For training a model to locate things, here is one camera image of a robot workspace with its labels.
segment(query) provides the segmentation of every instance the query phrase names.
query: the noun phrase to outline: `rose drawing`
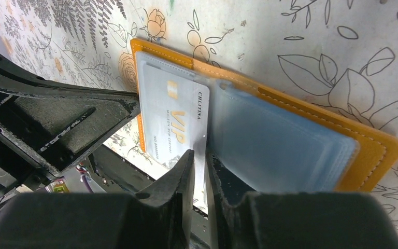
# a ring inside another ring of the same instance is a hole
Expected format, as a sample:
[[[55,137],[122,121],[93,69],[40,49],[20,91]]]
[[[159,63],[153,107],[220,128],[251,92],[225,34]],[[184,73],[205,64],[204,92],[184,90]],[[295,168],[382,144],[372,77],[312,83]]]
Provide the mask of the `rose drawing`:
[[[118,63],[120,75],[124,80],[124,84],[128,91],[136,92],[136,73],[135,73],[135,62],[133,56],[129,53],[123,53],[120,56]]]

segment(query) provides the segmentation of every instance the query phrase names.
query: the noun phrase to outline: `black plastic part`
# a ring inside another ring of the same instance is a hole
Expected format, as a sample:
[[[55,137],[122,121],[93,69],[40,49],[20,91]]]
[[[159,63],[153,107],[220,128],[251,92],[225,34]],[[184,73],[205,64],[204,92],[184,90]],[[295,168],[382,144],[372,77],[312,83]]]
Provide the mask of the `black plastic part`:
[[[211,248],[398,248],[391,220],[369,195],[247,191],[210,152],[207,164]]]
[[[136,93],[44,80],[0,55],[0,167],[61,177],[139,114]]]
[[[108,193],[136,193],[155,181],[105,145],[90,154],[83,164],[90,169],[92,179]],[[193,210],[190,248],[208,249],[208,216],[194,206]]]
[[[188,248],[194,187],[191,150],[132,194],[15,197],[0,215],[0,249]]]

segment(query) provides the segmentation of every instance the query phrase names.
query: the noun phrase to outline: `card holder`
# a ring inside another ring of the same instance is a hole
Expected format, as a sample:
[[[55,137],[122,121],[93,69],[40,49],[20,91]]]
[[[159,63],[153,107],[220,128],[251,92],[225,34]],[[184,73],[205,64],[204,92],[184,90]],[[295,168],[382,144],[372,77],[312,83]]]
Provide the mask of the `card holder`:
[[[238,90],[356,140],[360,151],[335,190],[371,191],[398,159],[398,139],[389,134],[269,88],[242,74],[209,65],[154,43],[133,39],[131,48],[134,56],[135,52],[144,51],[206,76],[229,80]],[[141,139],[144,134],[140,118],[138,125]]]
[[[359,144],[218,80],[209,146],[261,192],[332,191]]]

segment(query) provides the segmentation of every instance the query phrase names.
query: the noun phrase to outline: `floral wallpaper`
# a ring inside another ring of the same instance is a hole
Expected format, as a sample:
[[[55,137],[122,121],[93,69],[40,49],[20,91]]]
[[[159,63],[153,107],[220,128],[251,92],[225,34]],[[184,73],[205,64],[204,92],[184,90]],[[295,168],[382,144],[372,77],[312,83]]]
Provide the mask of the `floral wallpaper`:
[[[0,35],[45,79],[126,91],[129,41],[147,39],[398,137],[398,0],[6,0]],[[105,144],[152,177],[168,171],[140,150],[136,120]],[[371,195],[398,231],[398,162]]]

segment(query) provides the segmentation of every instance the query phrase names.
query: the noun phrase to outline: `line-drawn flower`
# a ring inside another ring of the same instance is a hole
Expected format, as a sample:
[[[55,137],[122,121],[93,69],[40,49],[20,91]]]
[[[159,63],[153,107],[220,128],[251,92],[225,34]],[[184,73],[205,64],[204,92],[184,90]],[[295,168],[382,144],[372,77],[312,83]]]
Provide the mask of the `line-drawn flower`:
[[[144,11],[147,15],[147,25],[140,28],[140,30],[147,32],[148,40],[165,39],[164,35],[167,26],[164,15],[158,9],[153,9],[149,15],[146,10]]]
[[[136,92],[136,73],[133,56],[125,52],[121,54],[118,68],[127,90]]]
[[[211,63],[213,66],[220,67],[220,65],[211,60],[211,54],[217,54],[214,48],[208,47],[208,44],[217,44],[223,40],[225,35],[234,31],[234,29],[227,30],[222,37],[218,36],[211,36],[204,40],[202,40],[201,35],[199,34],[200,26],[199,26],[199,19],[197,18],[196,10],[193,9],[193,23],[187,22],[187,25],[191,28],[190,31],[187,33],[187,41],[188,43],[194,47],[193,49],[193,58],[199,59],[201,61]]]

